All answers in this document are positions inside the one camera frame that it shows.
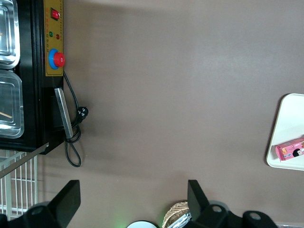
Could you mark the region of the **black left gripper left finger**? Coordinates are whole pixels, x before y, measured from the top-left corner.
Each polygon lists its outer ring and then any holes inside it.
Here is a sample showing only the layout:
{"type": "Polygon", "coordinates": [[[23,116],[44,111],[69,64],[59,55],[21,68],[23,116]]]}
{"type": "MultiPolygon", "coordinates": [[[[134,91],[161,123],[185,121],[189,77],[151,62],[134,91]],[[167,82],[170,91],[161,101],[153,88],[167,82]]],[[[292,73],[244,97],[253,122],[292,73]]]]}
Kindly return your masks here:
{"type": "Polygon", "coordinates": [[[2,228],[66,228],[81,204],[80,181],[71,180],[51,200],[32,206],[19,218],[0,215],[2,228]]]}

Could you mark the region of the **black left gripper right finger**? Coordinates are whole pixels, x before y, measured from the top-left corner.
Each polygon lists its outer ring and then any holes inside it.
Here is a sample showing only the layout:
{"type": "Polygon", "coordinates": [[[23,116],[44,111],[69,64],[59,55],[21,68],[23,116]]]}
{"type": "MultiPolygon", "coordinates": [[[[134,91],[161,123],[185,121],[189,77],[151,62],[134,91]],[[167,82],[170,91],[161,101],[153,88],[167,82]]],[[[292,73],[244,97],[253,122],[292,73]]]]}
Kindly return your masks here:
{"type": "Polygon", "coordinates": [[[188,180],[187,202],[191,214],[188,228],[276,228],[265,213],[248,210],[241,217],[220,201],[208,200],[197,180],[188,180]]]}

